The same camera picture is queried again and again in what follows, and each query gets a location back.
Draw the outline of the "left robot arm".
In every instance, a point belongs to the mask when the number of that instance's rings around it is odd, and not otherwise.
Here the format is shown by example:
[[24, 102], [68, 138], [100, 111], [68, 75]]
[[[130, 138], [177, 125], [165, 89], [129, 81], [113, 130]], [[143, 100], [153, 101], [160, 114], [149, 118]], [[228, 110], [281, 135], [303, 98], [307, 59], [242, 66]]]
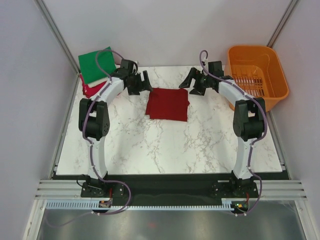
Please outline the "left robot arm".
[[124, 90], [129, 95], [152, 91], [148, 72], [139, 72], [135, 61], [122, 59], [120, 66], [107, 74], [108, 80], [92, 97], [83, 98], [79, 103], [78, 128], [88, 148], [89, 170], [86, 184], [99, 197], [110, 191], [105, 163], [105, 139], [110, 130], [109, 105]]

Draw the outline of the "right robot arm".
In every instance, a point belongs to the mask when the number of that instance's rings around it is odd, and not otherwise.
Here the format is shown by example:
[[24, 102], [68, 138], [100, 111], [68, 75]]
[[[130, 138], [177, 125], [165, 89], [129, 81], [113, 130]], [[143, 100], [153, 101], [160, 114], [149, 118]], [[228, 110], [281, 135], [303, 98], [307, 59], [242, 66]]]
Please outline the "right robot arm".
[[255, 143], [267, 134], [265, 100], [245, 92], [231, 76], [224, 75], [221, 61], [202, 61], [201, 67], [202, 70], [192, 67], [179, 87], [189, 88], [192, 80], [195, 80], [193, 89], [189, 92], [191, 95], [204, 96], [206, 89], [210, 88], [233, 104], [232, 127], [237, 136], [238, 147], [231, 172], [234, 181], [229, 184], [229, 191], [233, 196], [240, 197], [253, 180], [251, 162]]

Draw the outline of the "dark red t shirt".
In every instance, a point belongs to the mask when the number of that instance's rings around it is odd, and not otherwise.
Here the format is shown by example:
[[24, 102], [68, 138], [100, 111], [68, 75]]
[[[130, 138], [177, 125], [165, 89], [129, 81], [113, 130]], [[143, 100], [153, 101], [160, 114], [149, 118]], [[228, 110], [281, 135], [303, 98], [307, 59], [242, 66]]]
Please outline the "dark red t shirt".
[[154, 88], [149, 93], [145, 114], [151, 120], [188, 121], [188, 91], [179, 89]]

